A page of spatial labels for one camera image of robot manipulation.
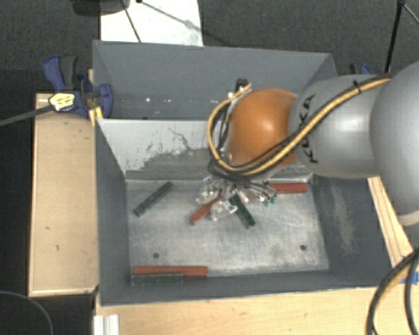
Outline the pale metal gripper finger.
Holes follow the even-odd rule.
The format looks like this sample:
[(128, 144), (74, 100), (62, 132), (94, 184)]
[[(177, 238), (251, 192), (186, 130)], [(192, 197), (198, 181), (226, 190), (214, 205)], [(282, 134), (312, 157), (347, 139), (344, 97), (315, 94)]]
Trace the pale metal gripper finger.
[(196, 202), (198, 204), (207, 204), (216, 199), (219, 195), (221, 182), (213, 177), (205, 177), (199, 190)]
[(211, 206), (211, 220), (218, 221), (221, 218), (233, 215), (238, 210), (229, 200), (219, 200)]

